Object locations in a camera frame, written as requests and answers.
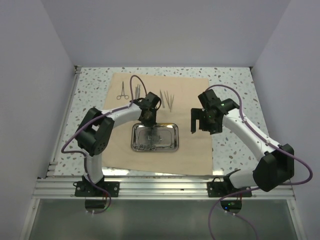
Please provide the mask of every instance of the white robotic arm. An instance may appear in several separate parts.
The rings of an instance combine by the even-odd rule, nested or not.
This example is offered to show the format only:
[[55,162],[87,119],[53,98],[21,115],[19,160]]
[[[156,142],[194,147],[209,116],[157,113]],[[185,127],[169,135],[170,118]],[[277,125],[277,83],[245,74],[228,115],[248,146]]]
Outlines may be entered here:
[[[262,132],[256,125],[254,125],[248,118],[246,121],[264,138],[269,139],[270,143],[275,146],[280,145],[277,141],[271,139],[264,132]],[[255,158],[259,161],[265,156],[265,153],[272,153],[274,149],[261,141],[261,139],[255,135],[247,125],[242,121],[239,109],[235,108],[228,112],[223,117],[222,124],[235,133],[241,141],[251,150]],[[257,183],[253,177],[253,169],[236,171],[230,175],[230,181],[236,189],[243,187],[257,186]]]
[[258,160],[254,169],[239,169],[224,176],[223,182],[213,182],[212,186],[217,186],[216,191],[220,196],[252,186],[258,186],[268,192],[294,176],[294,159],[275,150],[269,144],[294,155],[294,150],[290,145],[281,146],[244,116],[244,121],[264,139],[267,139],[266,143],[263,142],[245,124],[239,106],[232,99],[221,101],[212,89],[206,90],[198,98],[203,108],[191,109],[191,132],[196,131],[196,120],[199,120],[199,129],[210,132],[210,134],[221,133],[224,125],[248,146]]
[[93,184],[97,184],[104,178],[102,152],[108,145],[113,128],[136,120],[141,121],[147,127],[154,126],[158,110],[156,106],[159,101],[160,98],[157,95],[149,92],[145,98],[135,99],[133,103],[123,107],[103,111],[99,111],[94,107],[89,109],[78,129],[101,115],[105,116],[94,121],[93,124],[81,131],[75,138],[78,146],[85,150],[87,155],[84,177],[88,182],[91,180]]
[[[136,121],[140,118],[142,109],[136,104],[132,104],[132,106],[130,107],[129,105],[130,104],[124,106],[124,109],[116,112],[113,112],[116,108],[109,109],[109,110],[102,110],[101,114],[106,114],[111,112],[111,114],[108,115],[108,118],[114,121],[114,124],[113,124],[113,129],[114,129],[115,127],[118,127],[122,124],[131,122],[131,121]],[[87,174],[89,174],[92,182],[94,184],[99,182],[104,177],[104,174],[102,172],[102,153],[99,153],[93,156],[90,156],[88,154],[87,160],[86,160],[86,169],[87,169]]]

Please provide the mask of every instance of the stainless steel tray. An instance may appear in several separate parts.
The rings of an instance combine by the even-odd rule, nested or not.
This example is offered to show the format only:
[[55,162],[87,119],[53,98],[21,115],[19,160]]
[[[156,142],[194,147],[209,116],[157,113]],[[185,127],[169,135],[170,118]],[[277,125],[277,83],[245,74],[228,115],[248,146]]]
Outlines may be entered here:
[[175,152],[179,148],[178,126],[158,123],[146,127],[137,123],[132,127],[131,148],[135,152]]

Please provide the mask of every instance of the scissors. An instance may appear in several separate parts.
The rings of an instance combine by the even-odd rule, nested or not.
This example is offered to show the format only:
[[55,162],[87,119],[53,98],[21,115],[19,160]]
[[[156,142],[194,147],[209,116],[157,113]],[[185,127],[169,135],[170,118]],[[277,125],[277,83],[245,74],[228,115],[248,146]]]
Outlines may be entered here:
[[121,95],[116,96],[117,100],[120,100],[122,97],[124,97],[124,99],[129,99],[129,95],[125,94],[125,84],[124,81],[122,81],[122,89],[121,89]]

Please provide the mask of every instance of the white wall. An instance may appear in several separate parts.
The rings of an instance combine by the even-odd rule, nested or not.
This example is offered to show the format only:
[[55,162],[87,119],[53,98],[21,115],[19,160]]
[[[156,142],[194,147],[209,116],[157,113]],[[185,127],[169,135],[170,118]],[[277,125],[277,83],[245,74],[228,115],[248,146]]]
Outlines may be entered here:
[[19,238],[73,74],[41,1],[0,1],[0,239]]
[[74,64],[253,66],[290,0],[42,0]]
[[[309,240],[320,221],[320,1],[291,0],[263,53],[253,79],[271,135],[289,143],[310,164],[314,179],[294,188]],[[296,181],[308,172],[298,163]]]

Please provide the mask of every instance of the glass panel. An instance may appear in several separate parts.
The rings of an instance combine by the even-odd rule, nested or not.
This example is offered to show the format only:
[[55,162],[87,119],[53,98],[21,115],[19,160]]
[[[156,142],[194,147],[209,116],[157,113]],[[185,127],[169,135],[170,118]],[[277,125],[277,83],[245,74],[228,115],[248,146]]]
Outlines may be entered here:
[[[212,200],[119,200],[102,214],[86,213],[83,199],[40,201],[31,240],[178,240],[211,239],[208,213]],[[240,214],[251,221],[262,240],[297,240],[285,200],[243,200]],[[217,240],[255,240],[249,224],[213,211]]]

